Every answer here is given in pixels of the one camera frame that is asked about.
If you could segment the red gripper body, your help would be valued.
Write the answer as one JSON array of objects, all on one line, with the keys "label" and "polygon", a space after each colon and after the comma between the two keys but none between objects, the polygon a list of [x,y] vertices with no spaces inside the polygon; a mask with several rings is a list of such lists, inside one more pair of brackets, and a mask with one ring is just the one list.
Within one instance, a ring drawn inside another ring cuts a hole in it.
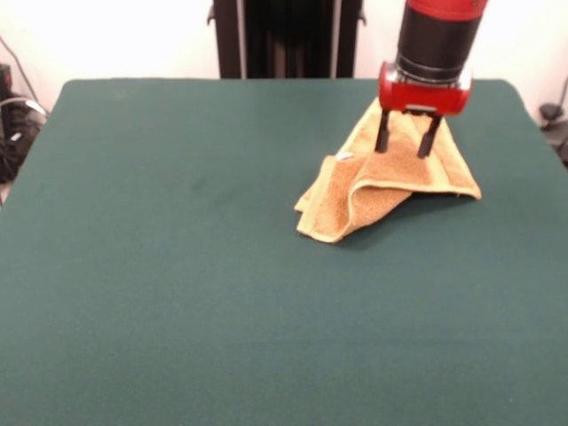
[{"label": "red gripper body", "polygon": [[382,110],[457,115],[466,106],[472,86],[469,69],[449,84],[431,84],[409,79],[394,63],[383,62],[378,79],[378,99]]}]

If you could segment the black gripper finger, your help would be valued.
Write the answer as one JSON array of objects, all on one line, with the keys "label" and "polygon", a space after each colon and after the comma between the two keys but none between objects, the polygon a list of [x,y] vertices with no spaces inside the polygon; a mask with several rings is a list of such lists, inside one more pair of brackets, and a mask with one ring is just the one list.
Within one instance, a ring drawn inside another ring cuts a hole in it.
[{"label": "black gripper finger", "polygon": [[390,120],[390,109],[383,109],[381,113],[381,120],[379,122],[378,133],[375,143],[375,151],[377,153],[383,154],[388,150],[390,131],[389,131],[389,120]]},{"label": "black gripper finger", "polygon": [[427,131],[422,135],[422,141],[418,150],[418,157],[421,159],[427,158],[434,144],[434,139],[438,132],[439,125],[442,121],[440,115],[433,115],[430,120],[430,126]]}]

